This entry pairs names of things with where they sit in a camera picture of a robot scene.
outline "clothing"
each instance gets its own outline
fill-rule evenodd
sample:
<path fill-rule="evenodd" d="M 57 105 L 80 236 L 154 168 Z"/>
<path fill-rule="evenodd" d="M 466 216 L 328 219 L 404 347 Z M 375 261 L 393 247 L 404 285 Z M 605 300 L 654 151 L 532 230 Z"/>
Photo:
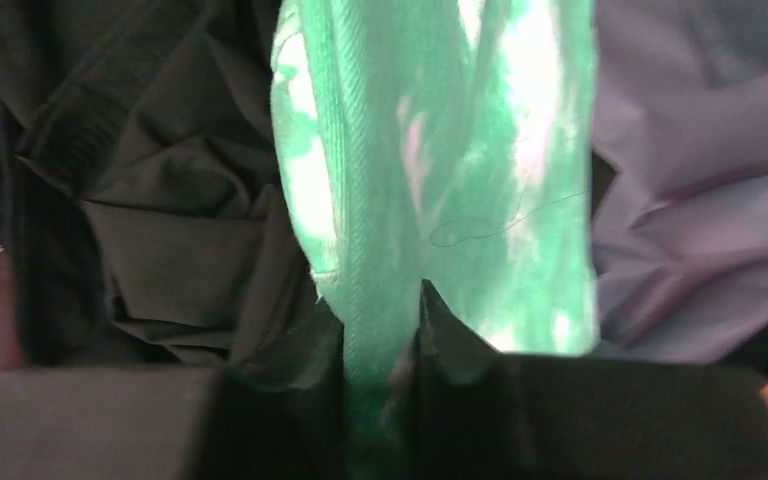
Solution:
<path fill-rule="evenodd" d="M 500 355 L 430 283 L 423 300 L 419 478 L 768 478 L 768 405 L 756 374 Z"/>
<path fill-rule="evenodd" d="M 593 254 L 606 339 L 711 362 L 768 324 L 768 73 L 712 86 L 684 7 L 597 2 L 592 141 L 619 174 Z"/>
<path fill-rule="evenodd" d="M 726 86 L 768 73 L 768 2 L 691 0 L 691 34 L 712 84 Z"/>
<path fill-rule="evenodd" d="M 277 12 L 0 2 L 0 242 L 32 362 L 121 341 L 125 362 L 236 361 L 306 314 L 268 109 Z"/>
<path fill-rule="evenodd" d="M 295 232 L 346 326 L 358 468 L 398 437 L 380 419 L 423 279 L 501 350 L 595 343 L 592 40 L 586 1 L 284 1 L 275 139 Z"/>

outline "black fabric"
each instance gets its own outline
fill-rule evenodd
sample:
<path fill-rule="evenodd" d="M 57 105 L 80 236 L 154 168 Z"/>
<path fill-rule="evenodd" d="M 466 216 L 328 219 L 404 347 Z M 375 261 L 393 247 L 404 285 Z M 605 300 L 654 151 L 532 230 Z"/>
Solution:
<path fill-rule="evenodd" d="M 602 198 L 608 192 L 617 172 L 598 153 L 590 152 L 590 216 L 596 214 Z"/>
<path fill-rule="evenodd" d="M 323 306 L 237 371 L 0 374 L 0 480 L 345 478 L 341 347 Z"/>
<path fill-rule="evenodd" d="M 768 479 L 754 374 L 501 355 L 428 282 L 422 311 L 418 478 Z"/>
<path fill-rule="evenodd" d="M 309 312 L 268 108 L 279 6 L 0 2 L 0 216 L 33 362 L 144 361 L 109 319 L 238 361 Z"/>

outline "wrinkled fabric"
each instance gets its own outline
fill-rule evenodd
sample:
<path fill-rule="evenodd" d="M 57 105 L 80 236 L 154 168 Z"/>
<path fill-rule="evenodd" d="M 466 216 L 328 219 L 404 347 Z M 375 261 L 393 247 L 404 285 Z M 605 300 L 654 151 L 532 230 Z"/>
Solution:
<path fill-rule="evenodd" d="M 768 73 L 768 2 L 690 0 L 691 33 L 714 85 Z"/>
<path fill-rule="evenodd" d="M 279 3 L 0 2 L 5 243 L 35 363 L 92 362 L 111 321 L 236 361 L 306 314 L 269 116 Z"/>
<path fill-rule="evenodd" d="M 389 441 L 381 411 L 424 278 L 500 350 L 593 346 L 592 37 L 590 2 L 284 2 L 282 180 L 318 292 L 346 325 L 363 442 Z"/>
<path fill-rule="evenodd" d="M 606 339 L 708 362 L 768 324 L 768 73 L 711 86 L 688 15 L 597 2 L 593 148 L 619 175 L 593 253 Z"/>

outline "green fabric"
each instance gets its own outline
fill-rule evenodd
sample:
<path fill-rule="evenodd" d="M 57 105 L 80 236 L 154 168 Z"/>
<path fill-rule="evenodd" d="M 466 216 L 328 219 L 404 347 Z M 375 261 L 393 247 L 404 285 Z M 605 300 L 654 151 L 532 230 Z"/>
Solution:
<path fill-rule="evenodd" d="M 345 325 L 352 432 L 369 445 L 398 443 L 381 412 L 423 278 L 500 350 L 595 343 L 591 16 L 591 0 L 284 0 L 284 190 Z"/>

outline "green and white cloth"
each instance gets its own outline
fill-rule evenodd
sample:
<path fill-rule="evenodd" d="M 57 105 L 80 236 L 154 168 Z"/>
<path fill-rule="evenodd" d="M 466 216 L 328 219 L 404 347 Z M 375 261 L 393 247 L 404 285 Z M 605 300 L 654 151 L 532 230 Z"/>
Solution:
<path fill-rule="evenodd" d="M 376 428 L 420 282 L 502 351 L 578 355 L 592 0 L 284 0 L 272 114 L 291 218 Z"/>

